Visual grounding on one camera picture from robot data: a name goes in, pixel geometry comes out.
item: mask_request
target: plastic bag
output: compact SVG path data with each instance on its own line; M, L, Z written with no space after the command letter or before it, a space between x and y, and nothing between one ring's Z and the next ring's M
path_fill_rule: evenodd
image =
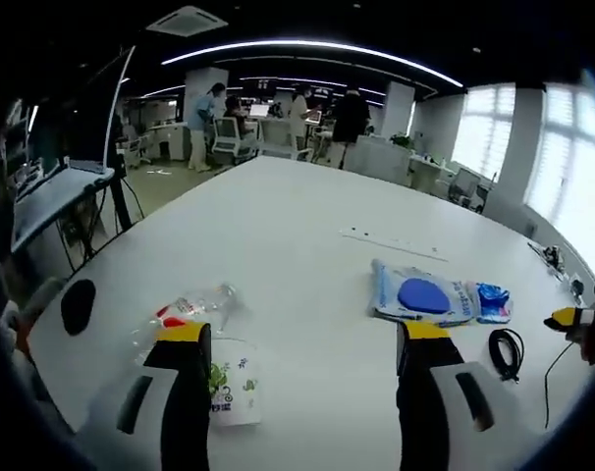
M388 320L402 322L404 319L428 321L442 327L468 322L479 313L478 296L473 284L451 282L415 267L390 267L380 260L372 261L374 295L370 307L376 315ZM405 305L400 300L402 286L406 282L421 280L440 291L445 301L443 312L427 312Z
M512 318L510 292L496 285L476 284L481 312L476 320L481 324L505 324Z
M195 321L207 322L215 334L221 334L237 306L237 291L232 285L222 284L216 288L187 291L131 332L135 363L144 363L160 329Z

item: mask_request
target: window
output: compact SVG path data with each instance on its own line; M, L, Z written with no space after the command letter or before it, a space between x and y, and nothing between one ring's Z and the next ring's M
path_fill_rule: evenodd
M453 160L497 180L512 132L514 102L514 85L471 89L465 96Z
M548 85L526 204L547 219L595 275L595 97Z

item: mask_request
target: office chair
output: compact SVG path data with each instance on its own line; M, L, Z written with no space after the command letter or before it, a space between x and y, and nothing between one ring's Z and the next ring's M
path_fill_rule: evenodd
M459 168L455 179L448 188L448 200L467 208L481 178L470 170Z
M267 156L291 160L312 160L313 149L298 150L296 137L291 133L291 124L281 120L260 120L260 151Z
M231 165L253 157L256 150L255 142L242 138L236 118L217 118L214 120L214 125L215 141L212 145L212 154L215 162ZM221 154L230 155L229 161L221 159Z

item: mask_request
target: pillar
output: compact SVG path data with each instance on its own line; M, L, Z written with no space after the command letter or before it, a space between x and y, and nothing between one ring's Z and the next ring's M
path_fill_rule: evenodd
M517 88L515 90L512 132L505 152L501 176L494 188L515 205L520 205L524 201L535 166L543 111L544 91L542 89Z
M190 105L197 99L198 96L208 93L212 85L217 82L228 86L228 75L228 71L214 67L187 72L184 95L184 121L189 118ZM221 102L215 103L215 111L218 116L223 116L225 107L226 105L223 100Z
M394 134L406 132L414 95L415 89L410 86L394 81L389 83L383 108L381 135L389 139Z

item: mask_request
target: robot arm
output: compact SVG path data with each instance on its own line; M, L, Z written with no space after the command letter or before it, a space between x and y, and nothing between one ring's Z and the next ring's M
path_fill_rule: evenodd
M584 343L584 353L588 362L595 363L595 300L588 308L566 307L555 311L544 324L554 331L566 334L566 339Z

